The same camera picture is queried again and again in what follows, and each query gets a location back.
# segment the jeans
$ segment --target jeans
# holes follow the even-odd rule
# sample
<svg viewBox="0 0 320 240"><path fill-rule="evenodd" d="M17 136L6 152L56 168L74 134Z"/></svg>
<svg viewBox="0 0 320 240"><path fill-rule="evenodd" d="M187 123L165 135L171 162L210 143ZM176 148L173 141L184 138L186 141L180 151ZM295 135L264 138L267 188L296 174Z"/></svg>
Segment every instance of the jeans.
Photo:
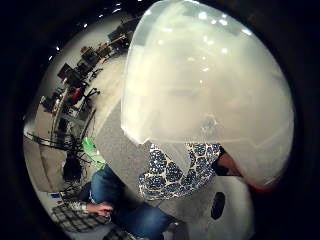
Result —
<svg viewBox="0 0 320 240"><path fill-rule="evenodd" d="M126 207L123 193L124 184L109 166L106 165L92 176L91 199L95 203L106 201L114 205L111 214L114 223L136 237L158 240L161 233L173 221L173 217L147 203L142 203L136 209L129 210Z"/></svg>

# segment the desk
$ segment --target desk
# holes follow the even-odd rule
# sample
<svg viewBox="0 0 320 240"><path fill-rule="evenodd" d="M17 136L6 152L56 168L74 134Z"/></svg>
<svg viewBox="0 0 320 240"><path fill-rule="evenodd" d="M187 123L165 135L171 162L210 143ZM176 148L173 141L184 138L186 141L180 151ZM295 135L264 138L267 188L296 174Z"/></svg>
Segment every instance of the desk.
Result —
<svg viewBox="0 0 320 240"><path fill-rule="evenodd" d="M80 133L80 138L82 138L84 136L84 133L85 133L87 127L88 127L88 124L89 124L93 114L96 111L95 108L91 109L91 112L90 112L90 114L89 114L89 116L87 117L86 120L82 120L82 119L79 119L78 117L74 117L74 116L71 116L69 114L64 113L63 109L64 109L65 102L68 99L69 91L70 91L70 87L67 86L65 88L64 92L62 93L61 100L58 101L56 103L56 105L53 107L54 118L53 118L51 137L50 137L51 141L53 140L52 139L53 138L53 133L56 132L61 118L65 119L68 122L73 122L76 125L80 126L82 128L82 131Z"/></svg>

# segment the office chair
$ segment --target office chair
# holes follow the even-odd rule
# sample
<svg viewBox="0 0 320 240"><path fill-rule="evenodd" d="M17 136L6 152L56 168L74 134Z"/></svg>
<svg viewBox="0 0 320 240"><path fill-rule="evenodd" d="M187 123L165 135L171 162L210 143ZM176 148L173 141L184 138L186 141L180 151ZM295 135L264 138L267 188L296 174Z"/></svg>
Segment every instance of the office chair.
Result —
<svg viewBox="0 0 320 240"><path fill-rule="evenodd" d="M81 58L86 61L92 68L94 68L100 60L100 56L91 47L87 48L84 51Z"/></svg>
<svg viewBox="0 0 320 240"><path fill-rule="evenodd" d="M75 88L89 86L89 84L86 81L84 81L85 78L81 76L76 70L67 69L65 74L66 74L66 78L64 79L65 84Z"/></svg>
<svg viewBox="0 0 320 240"><path fill-rule="evenodd" d="M80 107L77 109L78 113L82 110L85 110L85 106L92 108L91 105L91 97L93 95L99 95L100 91L97 88L92 88L88 94L85 94L85 87L76 88L71 91L71 97L69 103L71 106L76 105L82 98L84 98L83 102L81 103Z"/></svg>
<svg viewBox="0 0 320 240"><path fill-rule="evenodd" d="M86 61L84 61L83 59L81 59L78 63L77 63L77 67L75 68L75 70L82 75L83 78L87 77L88 73L91 72L93 70L93 67L89 64L86 63Z"/></svg>

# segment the chair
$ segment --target chair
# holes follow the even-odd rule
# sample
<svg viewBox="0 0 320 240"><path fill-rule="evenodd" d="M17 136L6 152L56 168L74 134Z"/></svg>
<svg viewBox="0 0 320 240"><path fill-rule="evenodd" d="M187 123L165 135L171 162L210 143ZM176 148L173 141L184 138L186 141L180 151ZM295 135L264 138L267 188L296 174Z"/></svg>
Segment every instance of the chair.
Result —
<svg viewBox="0 0 320 240"><path fill-rule="evenodd" d="M77 67L75 70L82 75L82 77L87 77L88 73L93 70L93 67L86 63L83 59L80 59L80 61L77 63Z"/></svg>
<svg viewBox="0 0 320 240"><path fill-rule="evenodd" d="M85 60L91 67L95 67L100 60L100 56L93 50L93 48L87 48L82 54L81 58Z"/></svg>
<svg viewBox="0 0 320 240"><path fill-rule="evenodd" d="M85 94L85 87L76 88L70 93L71 96L70 96L69 103L71 106L74 106L84 97L83 102L81 103L80 107L77 109L79 113L81 110L82 111L85 110L84 108L86 105L89 108L92 108L91 97L93 95L99 95L99 94L100 94L100 91L98 91L97 88L92 88L88 94Z"/></svg>

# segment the person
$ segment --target person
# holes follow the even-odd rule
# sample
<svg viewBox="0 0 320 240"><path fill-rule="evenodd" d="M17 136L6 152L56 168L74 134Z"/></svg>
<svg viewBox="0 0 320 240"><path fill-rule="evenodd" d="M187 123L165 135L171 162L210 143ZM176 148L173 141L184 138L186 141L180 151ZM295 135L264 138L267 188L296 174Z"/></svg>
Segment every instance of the person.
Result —
<svg viewBox="0 0 320 240"><path fill-rule="evenodd" d="M87 232L100 225L114 224L105 239L162 239L162 232L174 221L157 207L143 202L131 209L124 198L124 184L108 165L91 179L91 202L74 201L53 209L53 220L67 232Z"/></svg>

